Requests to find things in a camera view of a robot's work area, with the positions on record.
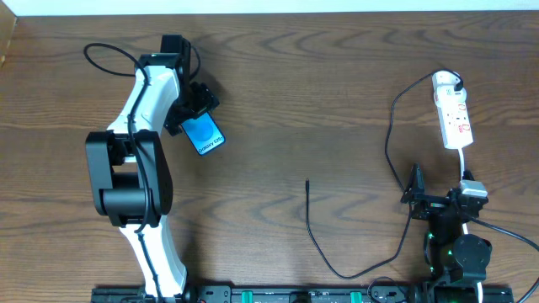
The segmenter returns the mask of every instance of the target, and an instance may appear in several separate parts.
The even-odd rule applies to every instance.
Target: white wall
[[[539,0],[3,0],[18,16],[539,9]]]

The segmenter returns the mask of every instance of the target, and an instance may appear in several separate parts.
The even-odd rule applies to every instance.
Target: power plug
[[[455,85],[459,82],[459,78],[450,72],[437,72],[432,76],[441,134],[447,149],[459,149],[473,143],[466,89],[455,91]]]

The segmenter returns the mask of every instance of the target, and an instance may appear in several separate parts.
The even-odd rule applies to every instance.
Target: table surface
[[[467,167],[489,191],[481,218],[539,241],[539,13],[331,13],[22,18],[0,70],[0,301],[88,301],[96,285],[143,283],[135,255],[93,207],[84,152],[133,79],[88,64],[91,42],[136,56],[180,33],[202,57],[198,80],[221,99],[227,144],[199,157],[163,132],[173,177],[171,229],[194,279],[236,285],[368,284],[429,276],[426,223],[399,257],[357,280],[331,274],[305,228],[353,274],[391,257],[408,207],[383,155],[393,98],[428,72],[462,74],[475,142]],[[130,72],[106,50],[100,64]],[[420,162],[429,193],[456,186],[427,81],[400,100],[390,154],[402,179]],[[487,284],[520,297],[539,275],[526,244],[469,225],[494,247]]]

